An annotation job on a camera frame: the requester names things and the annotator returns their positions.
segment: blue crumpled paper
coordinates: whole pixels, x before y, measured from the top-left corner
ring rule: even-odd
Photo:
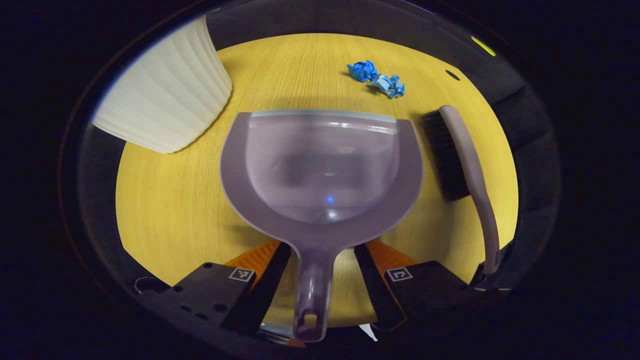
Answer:
[[[378,77],[378,71],[376,70],[376,66],[369,60],[367,62],[358,61],[353,65],[347,64],[347,69],[349,69],[349,73],[351,77],[363,83],[370,79],[375,79]]]
[[[378,75],[371,79],[371,82],[367,86],[379,88],[391,99],[404,95],[404,84],[400,83],[400,77],[398,75],[393,75],[390,79],[384,74]]]

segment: brush handle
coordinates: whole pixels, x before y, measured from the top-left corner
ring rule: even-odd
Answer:
[[[498,238],[498,225],[495,221],[489,195],[486,192],[480,159],[473,140],[471,140],[469,130],[467,130],[467,126],[457,109],[451,105],[445,105],[438,111],[447,124],[451,138],[456,145],[462,170],[465,173],[467,188],[476,205],[484,236],[484,273],[490,275],[498,269],[500,241]]]

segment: screw hole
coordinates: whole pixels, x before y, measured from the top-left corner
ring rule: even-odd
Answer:
[[[445,70],[445,71],[447,72],[447,74],[451,75],[451,77],[452,77],[452,78],[454,78],[454,79],[456,79],[456,80],[460,81],[460,78],[459,78],[456,74],[452,73],[452,72],[451,72],[451,71],[449,71],[449,70]]]
[[[227,306],[224,304],[215,304],[213,305],[213,308],[219,313],[224,313],[227,311]]]

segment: dustpan handle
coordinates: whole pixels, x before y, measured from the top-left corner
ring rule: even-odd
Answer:
[[[298,294],[293,314],[293,334],[305,342],[324,338],[335,254],[318,250],[298,254]]]
[[[486,192],[480,159],[471,140],[471,135],[457,109],[451,105],[445,105],[438,110],[447,124],[449,133],[456,145],[458,157],[462,163],[462,170],[465,173],[467,187],[476,205],[484,236],[484,273],[490,275],[498,269],[500,242],[498,239],[498,225],[495,221],[489,195]]]

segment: wooden table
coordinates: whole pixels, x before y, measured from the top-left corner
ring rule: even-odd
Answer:
[[[120,162],[116,210],[122,244],[164,282],[173,285],[206,261],[224,263],[269,240],[236,215],[220,185],[220,152],[240,111],[351,110],[417,124],[425,111],[451,104],[462,114],[477,147],[500,246],[513,238],[518,189],[511,151],[493,111],[460,70],[407,47],[337,34],[264,38],[221,50],[219,56],[233,81],[233,92],[212,126],[174,154],[127,143]],[[382,74],[398,74],[406,85],[404,97],[389,99],[352,79],[346,64],[366,59]],[[420,197],[381,240],[417,261],[437,260],[469,281],[484,261],[476,209],[470,197],[443,201],[422,132],[419,140],[425,160]],[[291,324],[296,268],[293,255],[265,322]],[[347,249],[335,261],[329,326],[374,321],[376,315],[353,249]]]

